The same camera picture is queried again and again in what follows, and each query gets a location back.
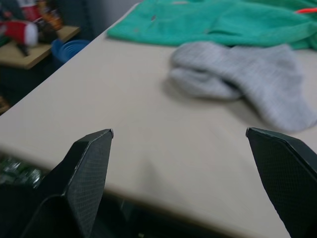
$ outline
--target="green towel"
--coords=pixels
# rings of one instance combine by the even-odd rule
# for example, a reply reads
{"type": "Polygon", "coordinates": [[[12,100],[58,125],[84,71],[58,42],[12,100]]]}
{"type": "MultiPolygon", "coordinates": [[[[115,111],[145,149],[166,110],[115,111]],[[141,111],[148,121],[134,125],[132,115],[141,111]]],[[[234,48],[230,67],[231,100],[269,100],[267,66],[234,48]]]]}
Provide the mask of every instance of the green towel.
{"type": "Polygon", "coordinates": [[[107,34],[171,46],[213,41],[317,49],[317,13],[294,12],[314,6],[309,0],[145,0],[107,34]]]}

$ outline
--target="table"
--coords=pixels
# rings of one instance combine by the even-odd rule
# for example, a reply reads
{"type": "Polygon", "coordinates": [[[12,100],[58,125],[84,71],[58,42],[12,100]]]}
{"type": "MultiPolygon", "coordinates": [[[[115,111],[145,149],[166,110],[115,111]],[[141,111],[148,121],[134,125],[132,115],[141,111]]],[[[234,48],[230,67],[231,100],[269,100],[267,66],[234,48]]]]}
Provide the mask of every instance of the table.
{"type": "MultiPolygon", "coordinates": [[[[63,26],[57,33],[64,42],[70,40],[80,32],[76,26],[63,26]]],[[[51,53],[51,45],[39,43],[36,47],[29,48],[30,55],[24,57],[16,47],[15,42],[0,47],[0,65],[16,68],[30,69],[51,53]]]]}
{"type": "MultiPolygon", "coordinates": [[[[289,238],[263,189],[243,101],[192,99],[168,79],[172,47],[98,36],[0,117],[0,149],[52,169],[74,141],[113,128],[106,191],[168,209],[233,237],[289,238]]],[[[317,110],[317,53],[297,51],[317,110]]],[[[317,127],[293,136],[317,151],[317,127]]]]}

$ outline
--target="gray sock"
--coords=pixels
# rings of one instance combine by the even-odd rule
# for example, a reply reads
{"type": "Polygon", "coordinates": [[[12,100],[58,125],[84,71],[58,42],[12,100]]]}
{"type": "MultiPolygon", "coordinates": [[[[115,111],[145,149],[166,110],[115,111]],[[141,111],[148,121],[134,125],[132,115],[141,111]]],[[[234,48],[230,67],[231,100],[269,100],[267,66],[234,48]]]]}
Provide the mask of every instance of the gray sock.
{"type": "Polygon", "coordinates": [[[302,96],[303,74],[288,45],[190,43],[175,51],[172,62],[171,78],[194,96],[232,100],[243,95],[265,121],[283,131],[301,131],[317,122],[302,96]]]}

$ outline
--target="cluttered shelf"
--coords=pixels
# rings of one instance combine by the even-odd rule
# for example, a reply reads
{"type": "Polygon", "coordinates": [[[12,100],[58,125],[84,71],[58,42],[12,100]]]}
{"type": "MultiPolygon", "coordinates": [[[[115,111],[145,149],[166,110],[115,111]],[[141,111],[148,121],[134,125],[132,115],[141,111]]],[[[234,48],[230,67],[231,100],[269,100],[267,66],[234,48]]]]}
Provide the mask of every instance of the cluttered shelf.
{"type": "MultiPolygon", "coordinates": [[[[66,42],[80,32],[79,27],[63,26],[57,31],[59,38],[66,42]]],[[[24,57],[13,41],[0,47],[0,65],[30,69],[51,53],[50,44],[38,44],[30,48],[30,55],[24,57]]]]}

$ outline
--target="red and white toy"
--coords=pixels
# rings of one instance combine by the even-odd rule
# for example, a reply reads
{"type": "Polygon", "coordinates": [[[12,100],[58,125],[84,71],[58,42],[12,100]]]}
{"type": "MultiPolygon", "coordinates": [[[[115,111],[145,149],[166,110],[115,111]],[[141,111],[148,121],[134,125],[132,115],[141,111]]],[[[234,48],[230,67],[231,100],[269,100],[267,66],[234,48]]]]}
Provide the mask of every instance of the red and white toy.
{"type": "Polygon", "coordinates": [[[26,46],[35,46],[38,43],[38,28],[33,22],[0,21],[0,35],[1,34],[26,46]]]}

